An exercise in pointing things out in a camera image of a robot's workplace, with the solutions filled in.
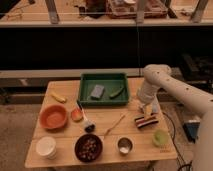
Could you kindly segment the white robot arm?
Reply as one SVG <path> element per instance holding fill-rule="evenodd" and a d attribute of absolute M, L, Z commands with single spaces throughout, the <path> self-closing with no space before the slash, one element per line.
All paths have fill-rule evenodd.
<path fill-rule="evenodd" d="M 201 118 L 192 168 L 213 171 L 213 94 L 173 78 L 168 65 L 150 64 L 142 73 L 144 81 L 137 96 L 143 106 L 150 104 L 163 88 Z"/>

